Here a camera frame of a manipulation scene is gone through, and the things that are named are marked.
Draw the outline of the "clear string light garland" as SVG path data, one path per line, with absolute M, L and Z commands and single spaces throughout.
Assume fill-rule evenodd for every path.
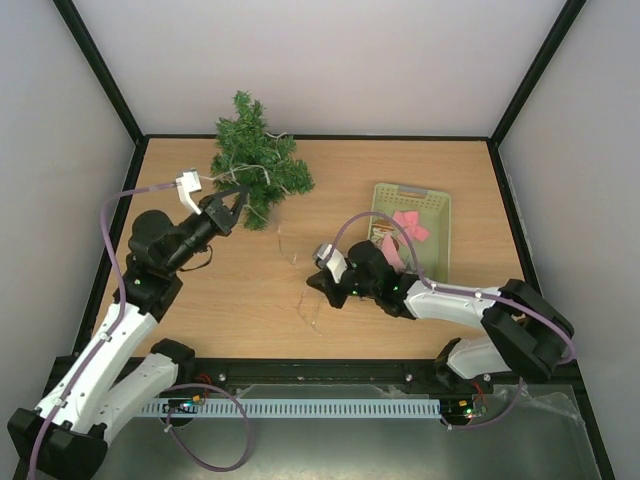
M 222 191 L 233 186 L 250 188 L 242 225 L 249 231 L 276 232 L 282 258 L 298 270 L 298 254 L 283 246 L 285 200 L 310 193 L 315 183 L 308 165 L 295 155 L 297 145 L 286 133 L 224 133 L 216 139 L 218 152 L 205 180 Z

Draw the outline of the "small green christmas tree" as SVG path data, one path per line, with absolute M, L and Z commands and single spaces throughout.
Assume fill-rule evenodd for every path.
M 217 153 L 211 162 L 219 190 L 248 188 L 243 226 L 268 227 L 271 210 L 289 196 L 310 193 L 315 183 L 307 163 L 296 156 L 297 144 L 286 133 L 268 131 L 264 105 L 246 91 L 233 97 L 235 115 L 216 122 Z

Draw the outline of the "green perforated plastic basket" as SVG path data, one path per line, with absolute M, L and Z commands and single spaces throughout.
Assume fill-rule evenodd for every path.
M 449 280 L 451 213 L 449 194 L 425 188 L 378 183 L 374 187 L 368 239 L 396 269 L 439 283 Z

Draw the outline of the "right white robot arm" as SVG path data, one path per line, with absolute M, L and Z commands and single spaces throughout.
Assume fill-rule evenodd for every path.
M 483 330 L 482 337 L 450 340 L 436 359 L 437 382 L 447 391 L 504 372 L 543 383 L 556 366 L 572 358 L 568 343 L 573 326 L 520 280 L 480 289 L 426 285 L 415 273 L 396 271 L 370 241 L 353 245 L 347 254 L 322 244 L 313 258 L 319 271 L 306 283 L 336 309 L 350 297 L 367 298 L 392 317 L 437 319 Z

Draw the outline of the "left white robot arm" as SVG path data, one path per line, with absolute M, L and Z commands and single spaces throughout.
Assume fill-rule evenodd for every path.
M 237 186 L 193 202 L 177 188 L 189 216 L 173 224 L 161 210 L 133 222 L 126 267 L 104 320 L 75 363 L 31 410 L 19 408 L 7 428 L 29 478 L 90 479 L 121 430 L 153 397 L 186 381 L 195 353 L 164 339 L 124 379 L 118 376 L 138 345 L 159 325 L 183 283 L 179 272 L 237 224 L 249 190 Z

